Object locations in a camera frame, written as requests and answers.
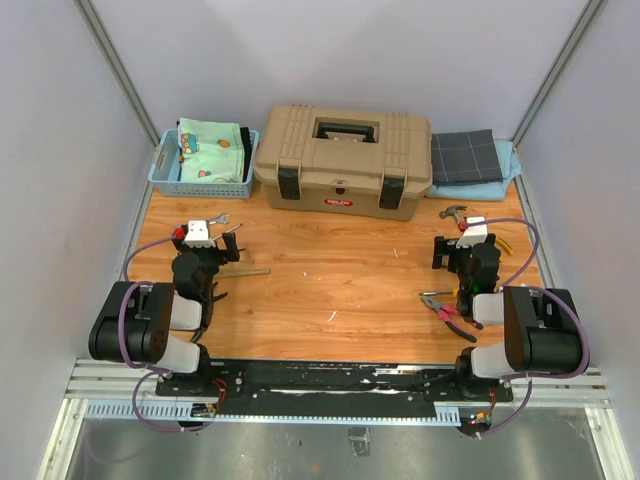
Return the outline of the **tan plastic tool box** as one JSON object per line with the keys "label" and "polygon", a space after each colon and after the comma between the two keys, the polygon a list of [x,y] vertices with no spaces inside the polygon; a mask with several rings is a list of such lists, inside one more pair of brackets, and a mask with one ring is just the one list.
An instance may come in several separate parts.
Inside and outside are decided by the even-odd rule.
{"label": "tan plastic tool box", "polygon": [[273,208],[408,221],[433,184],[424,116],[280,105],[254,176]]}

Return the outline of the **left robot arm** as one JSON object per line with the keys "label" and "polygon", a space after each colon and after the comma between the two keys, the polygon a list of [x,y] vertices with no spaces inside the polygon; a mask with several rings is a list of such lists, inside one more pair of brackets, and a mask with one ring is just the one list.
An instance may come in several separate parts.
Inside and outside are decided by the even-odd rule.
{"label": "left robot arm", "polygon": [[224,374],[211,364],[209,353],[199,343],[211,325],[220,268],[240,260],[241,249],[233,230],[220,235],[224,246],[213,239],[207,246],[187,241],[186,227],[134,251],[171,243],[177,251],[170,282],[132,282],[128,277],[112,286],[91,329],[88,349],[92,359],[124,363],[147,369],[167,381],[158,386],[161,395],[221,395],[228,392]]}

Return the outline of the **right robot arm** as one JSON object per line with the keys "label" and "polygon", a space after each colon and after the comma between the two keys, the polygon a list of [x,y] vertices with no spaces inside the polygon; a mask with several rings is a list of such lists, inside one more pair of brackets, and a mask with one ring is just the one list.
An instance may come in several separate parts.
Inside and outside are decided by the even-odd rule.
{"label": "right robot arm", "polygon": [[466,400],[502,382],[519,378],[573,378],[583,374],[590,347],[571,293],[566,289],[506,286],[498,289],[501,251],[490,234],[474,243],[461,238],[434,238],[432,268],[458,278],[454,305],[435,295],[422,296],[458,337],[471,343],[449,373],[429,378],[454,388]]}

